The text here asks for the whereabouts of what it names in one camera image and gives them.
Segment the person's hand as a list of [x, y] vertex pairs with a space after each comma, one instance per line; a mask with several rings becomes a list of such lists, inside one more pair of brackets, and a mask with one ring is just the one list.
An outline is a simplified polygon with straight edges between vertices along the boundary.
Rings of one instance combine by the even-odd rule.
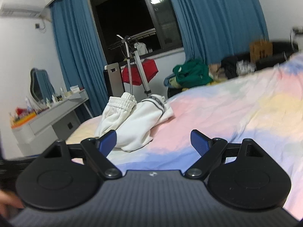
[[14, 208], [24, 208], [22, 201], [18, 198], [18, 196], [12, 191], [0, 191], [0, 207], [1, 207], [1, 215], [4, 218], [8, 218], [9, 211], [8, 206]]

